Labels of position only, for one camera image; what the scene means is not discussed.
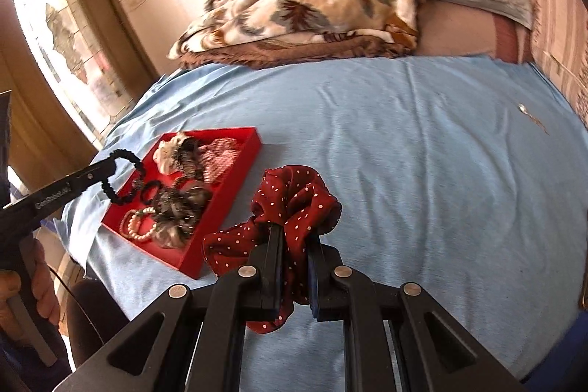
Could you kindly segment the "person's left hand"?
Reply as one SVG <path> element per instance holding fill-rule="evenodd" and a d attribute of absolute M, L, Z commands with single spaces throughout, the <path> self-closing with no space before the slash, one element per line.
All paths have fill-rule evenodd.
<path fill-rule="evenodd" d="M 34 240 L 35 271 L 31 278 L 31 291 L 37 301 L 37 312 L 52 326 L 59 327 L 60 305 L 54 291 L 51 273 L 46 262 L 43 245 Z M 1 271 L 1 330 L 19 346 L 28 346 L 30 340 L 8 305 L 8 299 L 19 294 L 21 278 L 15 271 Z"/>

